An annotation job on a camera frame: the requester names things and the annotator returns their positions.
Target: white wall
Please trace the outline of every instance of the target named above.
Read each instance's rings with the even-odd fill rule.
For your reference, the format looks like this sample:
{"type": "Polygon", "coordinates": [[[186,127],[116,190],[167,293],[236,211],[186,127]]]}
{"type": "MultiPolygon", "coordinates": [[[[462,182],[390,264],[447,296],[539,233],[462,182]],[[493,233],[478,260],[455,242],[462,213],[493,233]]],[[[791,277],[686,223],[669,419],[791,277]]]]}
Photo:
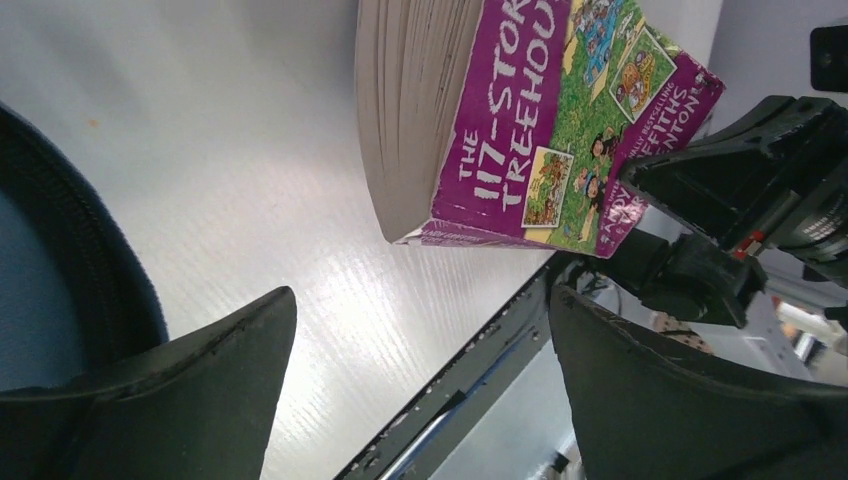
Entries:
{"type": "Polygon", "coordinates": [[[704,65],[710,63],[722,0],[637,1],[648,23],[662,30],[695,60],[704,65]]]}
{"type": "Polygon", "coordinates": [[[727,84],[712,131],[729,125],[768,95],[848,95],[810,86],[810,32],[848,15],[846,0],[733,0],[724,2],[710,69],[727,84]]]}

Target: cover illustration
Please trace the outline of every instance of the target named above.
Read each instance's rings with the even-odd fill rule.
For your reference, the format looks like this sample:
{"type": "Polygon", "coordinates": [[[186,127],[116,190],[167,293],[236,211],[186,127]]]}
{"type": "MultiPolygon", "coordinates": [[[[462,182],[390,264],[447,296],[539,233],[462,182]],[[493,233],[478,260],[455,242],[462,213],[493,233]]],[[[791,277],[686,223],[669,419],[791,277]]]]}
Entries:
{"type": "Polygon", "coordinates": [[[610,257],[646,209],[622,164],[683,148],[723,90],[633,0],[485,0],[415,237],[610,257]]]}

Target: white surface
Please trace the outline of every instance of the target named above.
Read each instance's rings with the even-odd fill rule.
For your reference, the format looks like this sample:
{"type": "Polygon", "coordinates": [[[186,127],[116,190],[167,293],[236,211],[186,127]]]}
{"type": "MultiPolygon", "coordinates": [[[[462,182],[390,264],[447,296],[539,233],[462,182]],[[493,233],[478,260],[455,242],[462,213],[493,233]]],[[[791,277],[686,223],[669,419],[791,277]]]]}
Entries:
{"type": "Polygon", "coordinates": [[[829,321],[821,315],[808,313],[787,302],[781,302],[777,306],[777,318],[802,332],[812,334],[813,338],[830,348],[839,345],[840,341],[845,338],[845,329],[839,325],[839,322],[829,321]]]}
{"type": "Polygon", "coordinates": [[[766,250],[758,258],[768,274],[766,290],[790,303],[822,311],[826,307],[845,305],[848,300],[848,291],[833,282],[803,280],[804,264],[788,253],[766,250]]]}
{"type": "MultiPolygon", "coordinates": [[[[612,290],[605,290],[598,298],[598,303],[605,305],[605,302],[613,302],[614,296],[616,294],[612,290]]],[[[653,312],[643,307],[639,299],[626,291],[622,290],[621,298],[621,316],[653,330],[653,312]]],[[[702,323],[690,323],[689,326],[719,358],[786,377],[812,379],[809,370],[795,356],[792,345],[783,335],[770,297],[757,295],[749,305],[746,317],[748,324],[741,330],[702,323]]]]}
{"type": "Polygon", "coordinates": [[[738,120],[768,95],[826,96],[848,106],[848,95],[810,86],[810,32],[846,14],[845,0],[725,2],[710,69],[727,92],[716,106],[712,131],[738,120]]]}
{"type": "Polygon", "coordinates": [[[573,436],[562,369],[548,342],[431,478],[540,478],[573,436]]]}
{"type": "MultiPolygon", "coordinates": [[[[99,190],[173,336],[294,288],[269,479],[335,475],[547,257],[385,244],[359,159],[356,3],[0,3],[0,101],[99,190]]],[[[644,3],[677,12],[655,23],[705,60],[709,22],[644,3]]]]}

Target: camera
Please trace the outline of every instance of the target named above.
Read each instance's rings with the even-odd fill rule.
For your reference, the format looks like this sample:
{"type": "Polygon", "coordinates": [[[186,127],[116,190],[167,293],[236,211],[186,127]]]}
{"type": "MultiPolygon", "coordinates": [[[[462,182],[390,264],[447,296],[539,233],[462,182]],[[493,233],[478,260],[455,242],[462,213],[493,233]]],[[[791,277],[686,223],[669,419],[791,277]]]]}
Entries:
{"type": "Polygon", "coordinates": [[[848,17],[810,34],[810,83],[819,91],[848,93],[848,17]]]}

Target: red component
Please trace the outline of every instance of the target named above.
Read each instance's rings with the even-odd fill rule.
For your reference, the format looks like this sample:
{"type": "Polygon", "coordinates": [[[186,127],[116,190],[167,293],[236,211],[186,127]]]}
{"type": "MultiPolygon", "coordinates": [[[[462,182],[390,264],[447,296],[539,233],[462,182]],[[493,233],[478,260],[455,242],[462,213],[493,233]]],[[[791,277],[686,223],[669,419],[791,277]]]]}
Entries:
{"type": "Polygon", "coordinates": [[[745,257],[748,256],[748,247],[750,247],[751,244],[754,242],[763,243],[765,239],[766,235],[763,232],[759,230],[754,230],[753,232],[751,232],[751,235],[739,245],[736,251],[733,252],[733,256],[738,258],[739,260],[744,260],[745,257]]]}

